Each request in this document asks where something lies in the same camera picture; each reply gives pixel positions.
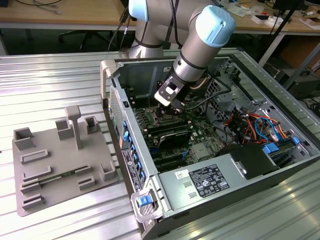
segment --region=office chair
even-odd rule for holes
[[[64,37],[70,36],[70,35],[75,35],[75,34],[85,34],[84,38],[82,40],[81,46],[80,46],[80,51],[82,51],[88,41],[88,39],[91,39],[93,36],[97,37],[98,39],[101,39],[105,43],[109,44],[110,40],[107,39],[106,37],[100,35],[98,32],[108,32],[109,36],[112,38],[113,32],[112,31],[97,31],[97,30],[73,30],[73,31],[67,31],[64,33],[59,34],[59,43],[64,43]]]

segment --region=aluminum extrusion table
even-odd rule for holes
[[[235,48],[221,53],[243,56]],[[165,54],[176,55],[177,51]],[[112,53],[5,56],[0,59],[0,238],[139,240],[139,226],[123,180],[25,217],[16,213],[12,156],[13,129],[54,127],[64,107],[79,105],[83,116],[95,115],[112,153],[100,99],[100,62]],[[255,74],[267,75],[263,69]],[[292,100],[292,105],[302,105]],[[313,126],[316,118],[308,116]],[[114,155],[114,162],[119,166]],[[160,240],[319,239],[320,161],[280,185],[176,229]]]

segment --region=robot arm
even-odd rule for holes
[[[176,42],[170,1],[129,1],[130,15],[138,19],[130,58],[161,57],[162,43]],[[168,78],[154,95],[164,106],[179,107],[177,96],[200,79],[236,28],[228,12],[210,3],[210,0],[175,0],[178,40],[184,44]]]

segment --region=power supply label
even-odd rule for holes
[[[189,175],[202,198],[230,188],[216,164],[190,171]]]

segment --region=motherboard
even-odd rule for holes
[[[213,158],[225,145],[198,109],[157,116],[158,106],[133,112],[159,172]]]

